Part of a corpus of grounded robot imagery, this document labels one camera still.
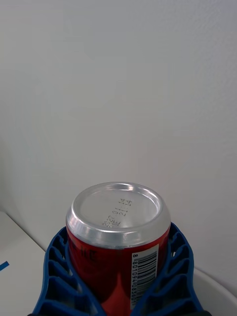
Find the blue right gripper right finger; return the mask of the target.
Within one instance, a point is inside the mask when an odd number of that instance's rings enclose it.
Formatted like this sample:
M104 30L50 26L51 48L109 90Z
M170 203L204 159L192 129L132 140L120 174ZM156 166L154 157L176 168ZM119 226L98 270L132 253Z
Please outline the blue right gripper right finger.
M171 224L166 261L133 309L134 316L186 316L203 312L194 285L194 256L185 236Z

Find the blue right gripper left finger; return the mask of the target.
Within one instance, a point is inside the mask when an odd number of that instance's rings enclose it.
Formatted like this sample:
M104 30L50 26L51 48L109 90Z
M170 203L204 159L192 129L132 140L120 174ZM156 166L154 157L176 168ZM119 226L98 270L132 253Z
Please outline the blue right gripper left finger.
M45 253L42 288L33 315L106 315L72 266L66 228L55 235Z

